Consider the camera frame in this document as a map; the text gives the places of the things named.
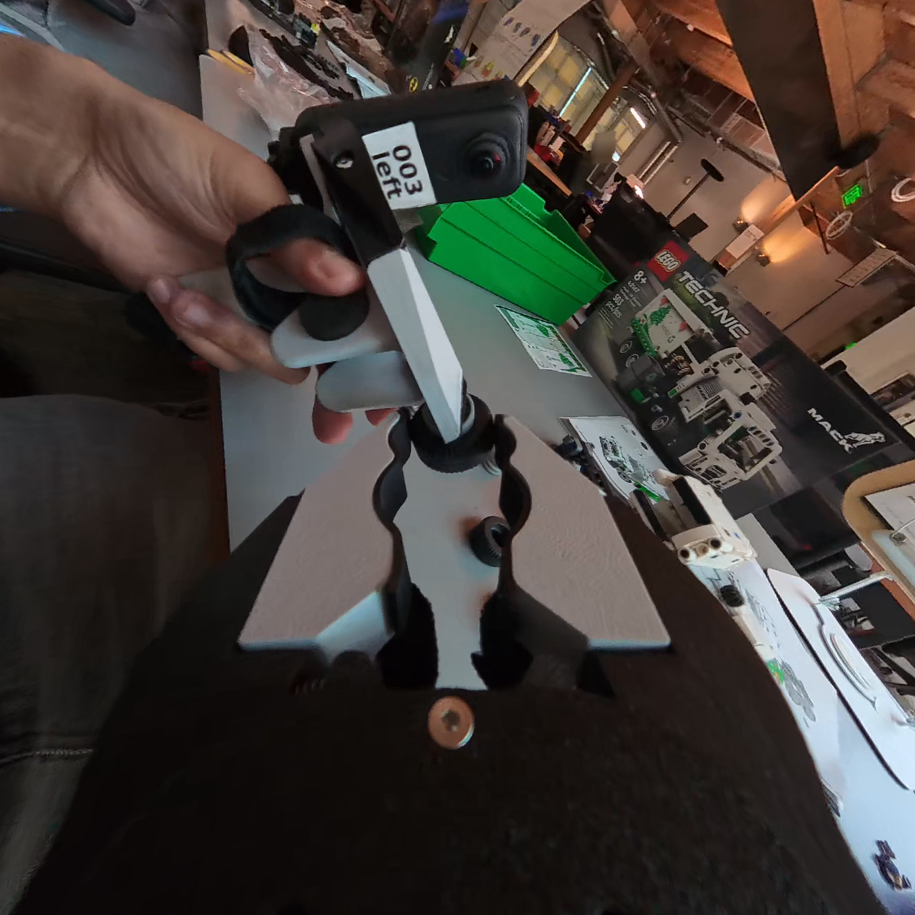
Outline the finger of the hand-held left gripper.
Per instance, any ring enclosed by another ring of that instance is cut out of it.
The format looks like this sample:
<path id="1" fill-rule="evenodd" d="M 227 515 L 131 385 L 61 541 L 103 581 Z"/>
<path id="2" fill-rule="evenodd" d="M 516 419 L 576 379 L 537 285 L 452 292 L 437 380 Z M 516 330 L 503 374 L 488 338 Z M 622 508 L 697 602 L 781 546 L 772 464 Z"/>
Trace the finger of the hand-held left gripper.
<path id="1" fill-rule="evenodd" d="M 371 261 L 367 274 L 441 439 L 455 441 L 464 372 L 414 259 L 402 246 Z"/>

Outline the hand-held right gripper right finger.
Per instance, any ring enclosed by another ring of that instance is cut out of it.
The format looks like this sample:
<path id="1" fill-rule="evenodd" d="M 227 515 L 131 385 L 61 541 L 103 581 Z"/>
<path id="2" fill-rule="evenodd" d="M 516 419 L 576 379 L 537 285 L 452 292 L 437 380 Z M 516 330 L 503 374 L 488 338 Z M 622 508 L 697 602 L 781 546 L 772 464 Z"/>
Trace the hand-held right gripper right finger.
<path id="1" fill-rule="evenodd" d="M 482 651 L 664 651 L 671 638 L 598 487 L 514 418 L 495 418 L 505 522 Z"/>

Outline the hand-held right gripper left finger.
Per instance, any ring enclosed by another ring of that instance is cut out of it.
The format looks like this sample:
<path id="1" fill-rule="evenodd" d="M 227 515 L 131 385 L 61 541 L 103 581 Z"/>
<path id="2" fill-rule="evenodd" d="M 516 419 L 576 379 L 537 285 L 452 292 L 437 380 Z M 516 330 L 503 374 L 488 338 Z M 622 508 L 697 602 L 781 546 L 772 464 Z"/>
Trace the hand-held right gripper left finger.
<path id="1" fill-rule="evenodd" d="M 408 418 L 389 418 L 306 488 L 239 635 L 245 651 L 437 653 L 396 517 L 406 503 Z"/>

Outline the lego instruction booklet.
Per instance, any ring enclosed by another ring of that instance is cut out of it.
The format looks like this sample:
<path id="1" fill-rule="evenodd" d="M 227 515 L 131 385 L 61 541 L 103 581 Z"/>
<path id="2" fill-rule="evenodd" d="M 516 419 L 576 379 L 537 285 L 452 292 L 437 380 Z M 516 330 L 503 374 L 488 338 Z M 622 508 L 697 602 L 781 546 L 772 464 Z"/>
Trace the lego instruction booklet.
<path id="1" fill-rule="evenodd" d="M 668 499 L 654 475 L 667 467 L 628 418 L 560 417 L 559 422 L 578 443 L 576 460 L 607 493 L 623 500 L 636 491 L 652 502 Z"/>

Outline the white lego truck model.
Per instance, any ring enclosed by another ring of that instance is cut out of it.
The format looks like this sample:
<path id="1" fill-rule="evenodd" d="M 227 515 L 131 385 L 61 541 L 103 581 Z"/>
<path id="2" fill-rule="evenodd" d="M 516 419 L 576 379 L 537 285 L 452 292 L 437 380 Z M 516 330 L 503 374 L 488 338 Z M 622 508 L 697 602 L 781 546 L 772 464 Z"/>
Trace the white lego truck model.
<path id="1" fill-rule="evenodd" d="M 714 487 L 693 476 L 656 476 L 668 497 L 658 507 L 661 528 L 683 564 L 726 570 L 757 559 Z"/>

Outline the dark lego set box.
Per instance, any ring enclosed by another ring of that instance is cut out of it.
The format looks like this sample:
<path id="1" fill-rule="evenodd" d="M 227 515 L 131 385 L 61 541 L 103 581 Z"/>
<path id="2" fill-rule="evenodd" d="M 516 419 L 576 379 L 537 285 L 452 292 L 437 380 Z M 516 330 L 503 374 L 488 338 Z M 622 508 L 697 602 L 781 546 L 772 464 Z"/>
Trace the dark lego set box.
<path id="1" fill-rule="evenodd" d="M 607 292 L 574 341 L 655 452 L 734 515 L 913 458 L 895 420 L 676 234 Z"/>

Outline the person's left hand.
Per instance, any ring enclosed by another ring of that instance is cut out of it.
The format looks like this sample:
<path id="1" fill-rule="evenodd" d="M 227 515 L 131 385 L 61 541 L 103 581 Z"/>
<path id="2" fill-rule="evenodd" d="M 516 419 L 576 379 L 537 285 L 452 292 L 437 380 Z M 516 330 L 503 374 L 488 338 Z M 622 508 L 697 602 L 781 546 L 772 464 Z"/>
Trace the person's left hand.
<path id="1" fill-rule="evenodd" d="M 278 362 L 263 330 L 180 283 L 290 202 L 265 162 L 91 61 L 7 34 L 1 90 L 2 205 L 62 223 L 212 366 L 303 383 L 308 369 Z"/>

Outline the small black rubber tire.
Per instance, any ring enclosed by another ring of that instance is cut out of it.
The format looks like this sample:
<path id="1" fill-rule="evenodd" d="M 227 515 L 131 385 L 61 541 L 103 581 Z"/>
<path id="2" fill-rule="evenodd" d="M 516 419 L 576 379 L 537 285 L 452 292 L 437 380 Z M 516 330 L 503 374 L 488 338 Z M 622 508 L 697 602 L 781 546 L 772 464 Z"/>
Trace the small black rubber tire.
<path id="1" fill-rule="evenodd" d="M 479 520 L 468 532 L 468 546 L 482 564 L 499 568 L 510 540 L 508 522 L 496 515 Z"/>

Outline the green white printed leaflet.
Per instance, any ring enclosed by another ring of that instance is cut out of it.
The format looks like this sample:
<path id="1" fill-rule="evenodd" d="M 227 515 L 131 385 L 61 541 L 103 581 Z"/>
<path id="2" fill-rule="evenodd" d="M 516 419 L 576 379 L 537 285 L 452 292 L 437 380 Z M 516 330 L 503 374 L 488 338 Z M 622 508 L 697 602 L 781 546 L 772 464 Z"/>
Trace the green white printed leaflet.
<path id="1" fill-rule="evenodd" d="M 495 308 L 538 369 L 576 377 L 591 377 L 583 360 L 555 325 L 502 305 Z"/>

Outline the green plastic bin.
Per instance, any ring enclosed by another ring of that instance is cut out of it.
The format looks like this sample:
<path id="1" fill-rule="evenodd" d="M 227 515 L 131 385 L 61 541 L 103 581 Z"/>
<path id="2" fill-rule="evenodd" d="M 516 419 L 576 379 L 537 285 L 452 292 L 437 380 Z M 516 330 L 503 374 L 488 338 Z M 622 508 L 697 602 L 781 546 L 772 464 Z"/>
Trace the green plastic bin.
<path id="1" fill-rule="evenodd" d="M 555 325 L 615 278 L 560 212 L 521 185 L 500 199 L 419 211 L 419 249 L 432 263 Z"/>

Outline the clear bag of black parts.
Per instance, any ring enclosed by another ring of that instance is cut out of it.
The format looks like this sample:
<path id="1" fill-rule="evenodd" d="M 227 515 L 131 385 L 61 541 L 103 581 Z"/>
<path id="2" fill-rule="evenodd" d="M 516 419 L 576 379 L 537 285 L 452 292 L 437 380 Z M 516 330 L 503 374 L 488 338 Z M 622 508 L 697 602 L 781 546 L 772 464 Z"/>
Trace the clear bag of black parts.
<path id="1" fill-rule="evenodd" d="M 359 88 L 334 61 L 287 36 L 239 26 L 229 36 L 227 51 L 248 64 L 266 84 L 315 99 L 350 101 L 362 98 Z"/>

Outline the person's grey pants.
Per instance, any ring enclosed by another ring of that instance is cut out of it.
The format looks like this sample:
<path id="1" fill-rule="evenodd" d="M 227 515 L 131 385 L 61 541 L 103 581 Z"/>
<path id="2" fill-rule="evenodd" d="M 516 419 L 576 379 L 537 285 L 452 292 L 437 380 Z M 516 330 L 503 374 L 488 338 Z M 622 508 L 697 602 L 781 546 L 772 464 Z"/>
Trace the person's grey pants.
<path id="1" fill-rule="evenodd" d="M 212 431 L 81 395 L 2 400 L 1 897 L 17 909 L 136 655 L 209 565 Z"/>

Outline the white stand base board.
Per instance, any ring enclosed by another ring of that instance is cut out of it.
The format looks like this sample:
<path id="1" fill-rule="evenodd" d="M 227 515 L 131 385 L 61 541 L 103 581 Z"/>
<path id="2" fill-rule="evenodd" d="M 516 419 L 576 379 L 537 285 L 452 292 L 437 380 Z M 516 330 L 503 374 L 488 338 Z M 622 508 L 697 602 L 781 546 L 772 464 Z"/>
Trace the white stand base board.
<path id="1" fill-rule="evenodd" d="M 914 790 L 914 719 L 866 662 L 831 608 L 803 579 L 766 569 L 796 629 L 895 780 Z"/>

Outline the person's dark shirt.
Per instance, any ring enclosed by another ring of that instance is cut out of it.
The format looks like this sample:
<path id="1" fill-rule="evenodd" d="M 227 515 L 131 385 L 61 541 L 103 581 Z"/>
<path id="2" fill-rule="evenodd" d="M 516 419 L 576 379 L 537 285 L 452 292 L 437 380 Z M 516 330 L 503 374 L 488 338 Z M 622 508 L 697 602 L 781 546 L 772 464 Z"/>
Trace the person's dark shirt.
<path id="1" fill-rule="evenodd" d="M 138 305 L 61 223 L 2 208 L 2 398 L 87 395 L 203 417 L 208 368 Z"/>

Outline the metal stand post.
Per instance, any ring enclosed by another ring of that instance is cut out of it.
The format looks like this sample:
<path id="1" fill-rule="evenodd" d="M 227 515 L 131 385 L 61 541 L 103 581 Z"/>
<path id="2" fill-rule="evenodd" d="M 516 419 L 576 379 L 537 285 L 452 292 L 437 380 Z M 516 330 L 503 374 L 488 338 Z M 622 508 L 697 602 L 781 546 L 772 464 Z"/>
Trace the metal stand post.
<path id="1" fill-rule="evenodd" d="M 862 578 L 847 586 L 843 586 L 840 589 L 835 589 L 832 592 L 821 595 L 819 597 L 819 602 L 825 605 L 839 605 L 843 600 L 851 598 L 852 595 L 857 594 L 864 589 L 885 582 L 896 582 L 896 580 L 897 579 L 892 574 L 886 571 L 877 571 L 871 573 L 866 578 Z"/>

